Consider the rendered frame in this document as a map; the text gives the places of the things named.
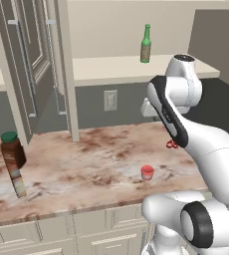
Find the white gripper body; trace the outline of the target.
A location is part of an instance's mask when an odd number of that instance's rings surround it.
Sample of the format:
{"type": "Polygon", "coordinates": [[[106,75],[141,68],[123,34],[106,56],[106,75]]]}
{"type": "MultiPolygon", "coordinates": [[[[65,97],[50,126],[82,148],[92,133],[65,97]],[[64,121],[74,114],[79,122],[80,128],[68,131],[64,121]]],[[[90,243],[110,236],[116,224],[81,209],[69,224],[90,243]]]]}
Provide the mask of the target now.
{"type": "Polygon", "coordinates": [[[158,118],[159,114],[156,109],[151,105],[148,98],[143,100],[140,108],[141,114],[146,118],[158,118]]]}

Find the green glass bottle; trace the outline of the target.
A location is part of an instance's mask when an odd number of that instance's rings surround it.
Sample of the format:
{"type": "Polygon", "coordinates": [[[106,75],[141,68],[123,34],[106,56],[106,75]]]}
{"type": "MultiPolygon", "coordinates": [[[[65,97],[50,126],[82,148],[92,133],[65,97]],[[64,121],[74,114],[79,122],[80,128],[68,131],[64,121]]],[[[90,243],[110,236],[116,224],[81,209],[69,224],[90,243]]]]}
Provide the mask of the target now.
{"type": "Polygon", "coordinates": [[[150,25],[146,24],[144,28],[144,36],[141,41],[141,48],[140,48],[140,61],[142,63],[148,63],[150,58],[150,25]]]}

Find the narrow beige cabinet door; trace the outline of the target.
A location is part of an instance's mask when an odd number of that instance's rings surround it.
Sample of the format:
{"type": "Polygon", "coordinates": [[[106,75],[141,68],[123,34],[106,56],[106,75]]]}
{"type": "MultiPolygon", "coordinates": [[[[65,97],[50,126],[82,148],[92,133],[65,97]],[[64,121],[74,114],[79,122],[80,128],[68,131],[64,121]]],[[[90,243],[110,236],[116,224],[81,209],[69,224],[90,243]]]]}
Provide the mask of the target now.
{"type": "Polygon", "coordinates": [[[78,112],[73,70],[72,47],[67,0],[46,0],[47,19],[55,19],[58,32],[61,67],[63,74],[63,93],[68,131],[72,141],[79,141],[78,112]]]}

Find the wide beige cabinet door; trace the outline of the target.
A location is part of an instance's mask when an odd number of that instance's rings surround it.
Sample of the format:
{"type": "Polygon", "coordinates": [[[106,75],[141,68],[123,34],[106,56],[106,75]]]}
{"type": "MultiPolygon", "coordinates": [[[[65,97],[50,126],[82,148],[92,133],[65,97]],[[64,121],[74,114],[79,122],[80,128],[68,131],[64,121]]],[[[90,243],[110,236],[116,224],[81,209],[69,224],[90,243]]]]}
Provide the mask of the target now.
{"type": "Polygon", "coordinates": [[[54,87],[43,0],[0,0],[0,68],[19,139],[26,145],[54,87]]]}

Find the beige lower cabinet door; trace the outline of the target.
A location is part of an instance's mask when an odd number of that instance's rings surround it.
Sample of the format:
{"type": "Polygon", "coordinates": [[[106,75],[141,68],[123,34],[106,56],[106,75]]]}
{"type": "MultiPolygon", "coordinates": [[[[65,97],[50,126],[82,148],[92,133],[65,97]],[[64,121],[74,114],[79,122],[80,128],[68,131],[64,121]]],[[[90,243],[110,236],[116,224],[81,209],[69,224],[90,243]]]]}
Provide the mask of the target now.
{"type": "Polygon", "coordinates": [[[79,255],[140,255],[145,244],[146,228],[136,227],[108,233],[80,236],[77,238],[79,255]],[[99,245],[92,242],[124,235],[136,234],[135,238],[99,245]]]}

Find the brown jar with green lid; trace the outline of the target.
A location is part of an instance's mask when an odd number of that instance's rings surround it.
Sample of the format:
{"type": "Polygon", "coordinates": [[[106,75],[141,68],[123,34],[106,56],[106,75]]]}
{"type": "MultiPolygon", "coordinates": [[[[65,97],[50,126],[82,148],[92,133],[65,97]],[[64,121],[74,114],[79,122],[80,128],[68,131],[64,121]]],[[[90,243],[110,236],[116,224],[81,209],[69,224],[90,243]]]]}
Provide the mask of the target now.
{"type": "Polygon", "coordinates": [[[14,131],[6,131],[1,135],[1,151],[7,166],[20,169],[26,162],[24,148],[14,131]]]}

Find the beige wall outlet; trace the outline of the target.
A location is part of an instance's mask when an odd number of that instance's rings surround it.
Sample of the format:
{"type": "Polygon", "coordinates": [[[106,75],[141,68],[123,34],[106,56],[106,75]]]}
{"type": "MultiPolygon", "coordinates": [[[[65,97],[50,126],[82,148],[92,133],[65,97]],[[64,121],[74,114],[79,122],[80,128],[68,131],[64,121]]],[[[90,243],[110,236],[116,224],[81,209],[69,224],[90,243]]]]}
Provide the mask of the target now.
{"type": "Polygon", "coordinates": [[[104,108],[106,112],[117,110],[117,90],[104,91],[104,108]]]}

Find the beige open wall cabinet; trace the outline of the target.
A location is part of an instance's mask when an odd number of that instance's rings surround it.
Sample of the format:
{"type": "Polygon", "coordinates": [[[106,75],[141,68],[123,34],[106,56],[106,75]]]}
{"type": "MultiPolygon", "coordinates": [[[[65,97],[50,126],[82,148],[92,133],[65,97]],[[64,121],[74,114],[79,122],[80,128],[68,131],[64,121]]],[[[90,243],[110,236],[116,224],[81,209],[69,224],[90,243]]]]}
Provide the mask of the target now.
{"type": "Polygon", "coordinates": [[[187,54],[194,16],[229,10],[229,0],[67,0],[77,87],[147,82],[187,54]],[[150,58],[140,61],[145,25],[150,58]]]}

